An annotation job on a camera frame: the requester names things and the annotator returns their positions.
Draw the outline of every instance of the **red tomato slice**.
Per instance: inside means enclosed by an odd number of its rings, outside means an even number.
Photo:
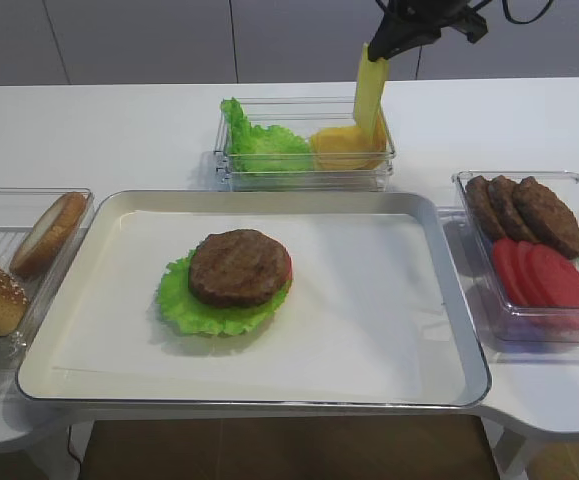
[[[518,244],[510,238],[502,238],[493,244],[493,266],[505,287],[511,303],[526,307],[527,298],[518,284]]]
[[[289,264],[289,271],[287,272],[285,283],[293,280],[293,262],[291,261],[291,256],[289,254],[287,254],[287,263]]]
[[[520,242],[518,244],[518,286],[522,290],[522,293],[524,293],[529,306],[545,307],[547,305],[547,299],[542,295],[540,290],[538,290],[529,274],[527,255],[533,250],[533,247],[534,245],[529,242]]]
[[[527,255],[530,278],[550,307],[579,307],[579,271],[573,263],[546,245],[536,245]],[[579,329],[579,315],[553,317],[559,328]]]

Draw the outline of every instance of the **wall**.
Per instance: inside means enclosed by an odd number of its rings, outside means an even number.
[[[545,1],[510,3],[527,18]],[[579,0],[529,26],[498,0],[483,14],[478,44],[446,29],[391,78],[579,76]],[[0,85],[353,80],[381,16],[373,0],[0,0]]]

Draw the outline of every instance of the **cheese slice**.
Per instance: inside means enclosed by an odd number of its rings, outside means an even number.
[[[382,91],[389,77],[389,62],[384,58],[370,62],[367,51],[368,45],[365,43],[358,67],[353,117],[365,135],[373,139]]]
[[[387,146],[382,117],[376,124],[373,141],[364,134],[358,125],[323,128],[309,141],[317,170],[370,170],[376,168],[383,159],[380,156],[371,155],[371,153],[384,152]]]

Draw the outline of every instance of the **clear plastic tray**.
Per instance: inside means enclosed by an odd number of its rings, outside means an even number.
[[[0,188],[0,268],[9,272],[9,263],[40,216],[66,192],[77,191],[87,197],[87,206],[78,228],[67,239],[49,270],[31,281],[16,279],[24,288],[29,307],[17,328],[0,337],[0,366],[15,366],[44,318],[82,238],[93,218],[93,195],[86,189]]]
[[[285,98],[285,99],[239,99],[245,115],[252,124],[281,125],[306,140],[318,130],[327,127],[354,125],[353,98]],[[392,160],[396,150],[389,128],[380,115],[386,133],[387,148],[384,152],[353,152],[319,154],[316,162],[308,159],[307,166],[293,171],[240,171],[242,162],[261,160],[273,155],[279,162],[305,163],[302,154],[233,155],[229,153],[231,142],[228,124],[221,115],[218,136],[214,148],[219,180],[232,191],[254,190],[360,190],[384,191],[393,173]],[[349,169],[348,165],[364,165],[361,169]],[[319,165],[326,165],[324,170]]]
[[[556,195],[572,210],[579,224],[579,174],[570,172],[503,172],[503,171],[468,171],[454,175],[453,180],[458,194],[467,212],[467,219],[476,234],[478,248],[484,262],[484,271],[480,272],[480,281],[497,303],[497,314],[490,315],[491,331],[502,340],[523,342],[567,342],[579,344],[579,331],[561,331],[539,326],[541,319],[548,319],[552,324],[563,317],[579,316],[579,308],[533,308],[512,304],[507,297],[491,261],[492,244],[484,235],[471,214],[467,205],[465,186],[478,175],[491,180],[498,175],[519,182],[525,177],[534,176],[536,180],[553,190]],[[574,261],[579,270],[579,258]]]

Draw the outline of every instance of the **white table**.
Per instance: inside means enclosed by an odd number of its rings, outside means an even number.
[[[97,204],[124,189],[213,188],[207,153],[222,98],[353,90],[349,83],[0,88],[0,186],[86,186]],[[460,170],[579,172],[579,79],[397,82],[386,87],[383,105],[398,148],[393,187],[437,205],[455,204],[450,177]],[[471,413],[516,432],[494,449],[507,476],[522,475],[539,442],[579,440],[579,364],[492,359],[490,368],[491,392]],[[0,451],[26,448],[89,415],[22,399],[0,403]],[[495,426],[485,425],[495,443]]]

